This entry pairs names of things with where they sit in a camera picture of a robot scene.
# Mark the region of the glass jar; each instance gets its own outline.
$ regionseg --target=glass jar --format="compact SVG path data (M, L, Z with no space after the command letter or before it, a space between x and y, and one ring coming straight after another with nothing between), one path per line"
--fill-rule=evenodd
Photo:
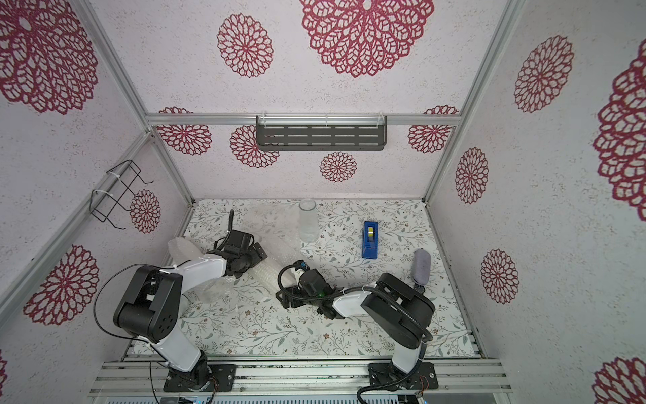
M317 203L312 199L303 199L298 208L298 235L302 242L314 242L320 235Z

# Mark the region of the purple sponge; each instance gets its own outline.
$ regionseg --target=purple sponge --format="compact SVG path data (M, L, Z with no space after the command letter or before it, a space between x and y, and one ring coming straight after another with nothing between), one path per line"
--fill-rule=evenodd
M415 284L425 286L431 276L431 263L433 259L428 251L420 248L413 256L413 281Z

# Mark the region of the red mandala pattern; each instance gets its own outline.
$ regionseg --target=red mandala pattern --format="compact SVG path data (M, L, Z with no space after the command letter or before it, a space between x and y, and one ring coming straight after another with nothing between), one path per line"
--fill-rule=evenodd
M6 361L2 358L2 351L0 351L0 397L2 397L2 388L4 387L7 379L5 367Z
M97 84L92 43L62 0L0 3L0 87L38 112L83 109Z
M34 323L61 325L90 304L99 283L99 268L92 253L72 246L50 272L23 313Z
M614 358L594 373L595 404L646 403L646 365L638 358Z
M300 0L309 46L337 73L376 75L410 53L432 0Z
M516 264L504 251L491 250L484 256L480 279L489 297L498 303L509 303L518 293Z
M343 182L357 172L357 161L348 153L335 151L323 157L320 169L326 180Z
M192 114L184 108L164 108L160 114ZM167 145L184 154L194 156L206 153L211 147L211 132L206 125L160 125L161 138Z
M598 118L597 172L612 184L612 197L636 207L646 221L646 39L630 67L612 82L610 101Z
M477 147L464 152L455 170L455 189L465 204L472 204L483 195L489 181L489 168L482 150Z
M243 77L258 77L274 58L271 39L255 19L242 14L224 20L218 33L220 55L231 70Z
M459 113L455 107L438 105L435 108L427 109L425 114L454 115ZM451 134L450 125L414 125L408 129L408 143L411 147L422 153L432 153L442 150L446 139Z
M258 148L256 127L254 125L236 128L231 134L229 142L233 155L249 167L267 167L274 164L278 160L278 156L280 156L277 151L262 151Z
M572 44L566 37L549 38L529 54L516 79L516 105L532 113L550 105L572 70Z
M132 224L142 233L150 233L160 223L162 211L160 201L148 189L141 189L130 203L130 219Z

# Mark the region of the table surface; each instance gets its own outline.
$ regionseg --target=table surface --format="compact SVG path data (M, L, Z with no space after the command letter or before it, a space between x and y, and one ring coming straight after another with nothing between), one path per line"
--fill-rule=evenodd
M433 257L424 295L436 307L429 326L434 339L426 356L476 356L421 201L318 201L321 235L315 242L303 243L294 219L297 200L201 200L184 237L203 251L212 249L227 229L231 209L235 210L234 229L254 234L261 244L263 239L279 238L285 251L276 255L289 260L300 250L309 266L335 286L367 284L384 272L412 285L413 252L424 248ZM361 257L365 220L379 223L375 260ZM239 279L218 279L186 296L191 305L178 320L180 327L207 354L376 357L394 351L393 340L370 317L332 321L317 314L312 306L284 309L248 273ZM150 352L143 343L134 345L134 353Z

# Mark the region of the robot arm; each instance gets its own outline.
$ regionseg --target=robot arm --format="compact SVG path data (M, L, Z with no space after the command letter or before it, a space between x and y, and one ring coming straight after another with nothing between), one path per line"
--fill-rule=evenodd
M206 354L180 330L179 316L188 306L183 293L223 276L239 278L267 255L254 237L229 229L221 245L173 268L139 267L114 313L114 324L133 337L144 339L169 364L166 391L212 390Z
M195 286L224 276L227 261L214 254L185 262L176 268L137 269L114 313L114 324L133 337L147 340L169 364L171 379L191 390L209 386L206 354L186 338L178 318L186 304L182 294Z
M430 336L426 328L435 312L435 306L424 295L390 273L382 274L376 283L363 288L335 290L304 261L286 268L290 267L297 269L298 284L281 287L276 294L284 308L312 304L329 319L370 316L395 340L392 365L403 374L415 366L424 335Z
M257 243L252 247L253 251L260 251L253 262L266 257ZM185 299L183 292L229 275L232 267L246 270L255 265L240 265L235 261L240 259L239 255L231 258L233 262L221 255L205 254L175 268L139 267L117 307L114 323L133 337L147 340L168 362L170 372L165 391L213 389L207 356L186 338L178 318L183 311L180 310L181 300ZM435 311L427 298L389 273L364 288L335 290L305 262L297 261L290 267L299 268L300 273L296 286L281 288L282 291L276 294L283 307L312 304L318 308L318 313L330 319L369 315L395 340L390 369L376 376L371 370L371 377L382 383L413 370L421 356L423 335L428 334L426 328ZM234 271L231 275L241 273Z

